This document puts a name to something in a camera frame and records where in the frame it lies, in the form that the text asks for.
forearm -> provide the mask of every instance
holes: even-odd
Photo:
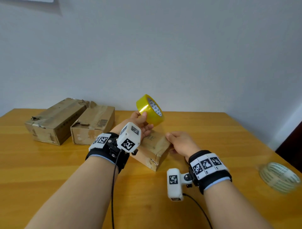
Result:
[[[204,198],[215,229],[273,228],[229,180],[205,190]]]
[[[113,170],[110,161],[89,157],[40,208],[26,229],[101,228],[111,199]]]

hand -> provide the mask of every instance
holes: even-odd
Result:
[[[124,128],[124,126],[128,122],[133,122],[135,125],[137,125],[142,130],[142,137],[141,137],[141,140],[142,140],[144,137],[147,137],[148,135],[150,135],[151,130],[154,127],[153,124],[148,125],[148,123],[146,123],[146,119],[147,119],[147,112],[144,112],[142,115],[140,115],[140,113],[138,111],[135,111],[132,113],[132,115],[129,119],[122,121],[120,124],[118,124],[116,127],[114,127],[111,130],[111,132],[119,135],[120,132],[122,131],[122,129]]]
[[[188,161],[189,157],[194,153],[201,150],[186,132],[173,131],[171,133],[166,133],[166,138],[174,146],[174,150],[171,150],[170,152],[179,153],[186,158],[186,161]]]

clear tape roll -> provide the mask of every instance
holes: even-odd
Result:
[[[281,193],[289,193],[301,183],[300,178],[293,171],[275,162],[263,166],[259,174],[266,184]]]
[[[165,120],[161,108],[151,96],[145,94],[136,102],[136,107],[140,114],[147,112],[146,122],[157,126]]]

wrist strap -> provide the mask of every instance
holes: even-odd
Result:
[[[201,150],[189,158],[189,173],[193,175],[193,183],[199,187],[203,194],[210,186],[229,179],[232,181],[227,167],[219,157],[208,150]]]
[[[87,154],[85,160],[87,160],[90,156],[100,156],[113,164],[116,163],[117,156],[120,152],[120,149],[117,148],[117,138],[119,137],[116,133],[102,133],[100,134],[96,140],[89,147],[89,153]],[[118,173],[125,167],[127,160],[129,158],[129,153],[122,151],[117,161]]]

white wall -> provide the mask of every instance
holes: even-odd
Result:
[[[148,93],[164,111],[227,112],[268,144],[302,101],[301,11],[300,0],[0,0],[0,115],[66,97],[134,110]]]

